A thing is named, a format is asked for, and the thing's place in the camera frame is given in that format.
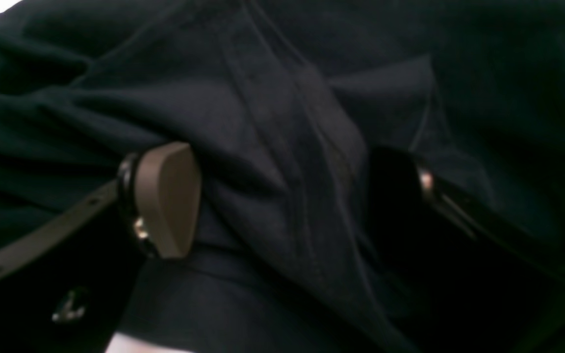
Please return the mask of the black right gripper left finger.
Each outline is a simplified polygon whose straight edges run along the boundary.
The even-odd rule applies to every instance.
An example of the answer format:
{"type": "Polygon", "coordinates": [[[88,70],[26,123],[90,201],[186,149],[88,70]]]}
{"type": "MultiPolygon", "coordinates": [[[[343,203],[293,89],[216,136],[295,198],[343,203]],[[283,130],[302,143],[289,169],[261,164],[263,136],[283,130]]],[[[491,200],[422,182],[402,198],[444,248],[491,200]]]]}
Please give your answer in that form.
{"type": "Polygon", "coordinates": [[[188,143],[126,156],[116,178],[0,248],[0,353],[103,353],[144,259],[187,257],[202,172],[188,143]]]}

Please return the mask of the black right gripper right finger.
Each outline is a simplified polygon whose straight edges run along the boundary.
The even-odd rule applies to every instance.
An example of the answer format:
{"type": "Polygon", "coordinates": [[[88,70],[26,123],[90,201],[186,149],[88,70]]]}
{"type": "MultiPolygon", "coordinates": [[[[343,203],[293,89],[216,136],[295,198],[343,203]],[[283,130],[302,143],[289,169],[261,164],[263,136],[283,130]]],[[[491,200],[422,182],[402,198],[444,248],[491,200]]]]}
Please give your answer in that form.
{"type": "Polygon", "coordinates": [[[368,232],[414,291],[424,353],[565,353],[565,254],[391,147],[369,159],[368,232]]]}

